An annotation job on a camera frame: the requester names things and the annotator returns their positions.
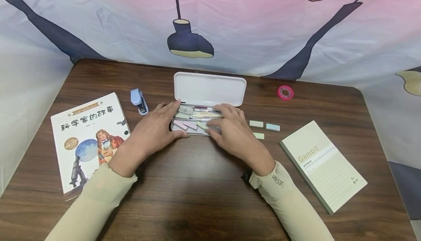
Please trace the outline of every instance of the microscope illustration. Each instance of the microscope illustration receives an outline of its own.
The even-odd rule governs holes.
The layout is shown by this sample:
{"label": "microscope illustration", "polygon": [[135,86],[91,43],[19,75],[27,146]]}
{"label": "microscope illustration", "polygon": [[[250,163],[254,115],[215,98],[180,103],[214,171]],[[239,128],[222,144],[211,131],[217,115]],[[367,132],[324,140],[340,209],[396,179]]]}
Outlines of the microscope illustration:
{"label": "microscope illustration", "polygon": [[69,183],[73,185],[73,188],[76,187],[77,183],[77,177],[80,177],[80,183],[79,186],[84,186],[86,182],[88,182],[88,179],[85,177],[85,174],[83,173],[80,165],[79,165],[80,156],[76,156],[76,160],[73,163],[73,169],[72,169],[72,181]]}

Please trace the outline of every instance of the wooden desk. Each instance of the wooden desk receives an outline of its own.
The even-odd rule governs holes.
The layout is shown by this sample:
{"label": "wooden desk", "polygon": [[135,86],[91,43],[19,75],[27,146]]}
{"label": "wooden desk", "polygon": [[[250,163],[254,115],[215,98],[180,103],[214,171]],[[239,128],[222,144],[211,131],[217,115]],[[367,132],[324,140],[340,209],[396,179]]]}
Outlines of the wooden desk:
{"label": "wooden desk", "polygon": [[[173,75],[181,70],[78,62],[0,199],[0,240],[44,240],[72,203],[63,201],[50,116],[115,91],[133,129],[140,116],[130,103],[130,89],[140,88],[155,108],[174,100]],[[357,89],[245,78],[241,109],[247,119],[281,125],[280,132],[254,131],[265,133],[263,144],[290,172],[335,240],[415,240]],[[292,100],[277,97],[281,84],[294,89]],[[277,144],[312,120],[368,181],[332,216]],[[179,140],[142,164],[143,175],[111,214],[99,240],[288,240],[271,208],[240,179],[245,169],[208,137]]]}

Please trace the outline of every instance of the book title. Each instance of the book title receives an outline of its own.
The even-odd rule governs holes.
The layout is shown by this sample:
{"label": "book title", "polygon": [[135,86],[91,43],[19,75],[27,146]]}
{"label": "book title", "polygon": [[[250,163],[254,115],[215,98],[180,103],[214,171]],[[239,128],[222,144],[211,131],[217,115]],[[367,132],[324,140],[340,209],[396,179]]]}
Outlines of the book title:
{"label": "book title", "polygon": [[74,120],[72,120],[70,122],[70,124],[69,123],[62,124],[61,125],[61,131],[65,131],[65,130],[69,129],[72,126],[73,127],[77,127],[80,123],[85,124],[85,123],[87,123],[89,121],[93,121],[94,119],[97,119],[99,117],[102,117],[106,113],[112,113],[113,111],[114,111],[113,106],[108,106],[108,107],[106,107],[106,109],[101,109],[101,110],[98,110],[95,113],[92,113],[92,114],[89,114],[89,115],[86,115],[86,116],[83,116],[83,117],[74,119]]}
{"label": "book title", "polygon": [[318,151],[319,151],[319,149],[315,146],[315,147],[311,148],[310,150],[308,150],[308,152],[305,155],[299,156],[298,160],[303,162],[303,161],[307,160],[308,158],[310,158],[311,155],[315,154]]}

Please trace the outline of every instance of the hand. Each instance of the hand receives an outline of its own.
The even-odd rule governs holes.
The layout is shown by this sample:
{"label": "hand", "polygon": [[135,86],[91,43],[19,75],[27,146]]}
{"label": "hand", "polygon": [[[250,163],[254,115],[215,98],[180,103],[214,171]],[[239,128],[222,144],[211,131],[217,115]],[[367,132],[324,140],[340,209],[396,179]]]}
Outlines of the hand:
{"label": "hand", "polygon": [[103,157],[110,157],[114,155],[114,152],[113,150],[103,150],[101,154]]}
{"label": "hand", "polygon": [[244,112],[226,103],[213,108],[221,111],[224,118],[207,122],[208,127],[214,125],[221,129],[221,134],[207,129],[206,132],[211,138],[228,153],[245,161],[257,175],[269,174],[275,166],[275,161],[266,147],[255,138],[247,125]]}
{"label": "hand", "polygon": [[130,137],[120,145],[109,167],[121,176],[131,177],[149,155],[162,150],[177,138],[190,137],[184,131],[169,131],[168,129],[180,103],[180,100],[168,105],[163,102],[149,112],[136,125]]}

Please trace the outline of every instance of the book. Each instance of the book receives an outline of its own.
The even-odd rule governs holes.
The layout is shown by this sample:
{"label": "book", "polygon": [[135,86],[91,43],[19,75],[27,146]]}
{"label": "book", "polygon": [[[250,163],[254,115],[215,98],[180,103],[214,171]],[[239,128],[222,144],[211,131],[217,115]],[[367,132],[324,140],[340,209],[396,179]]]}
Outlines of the book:
{"label": "book", "polygon": [[116,93],[51,117],[64,200],[80,195],[83,185],[109,162],[130,129]]}
{"label": "book", "polygon": [[367,185],[315,121],[279,144],[329,214],[335,213]]}

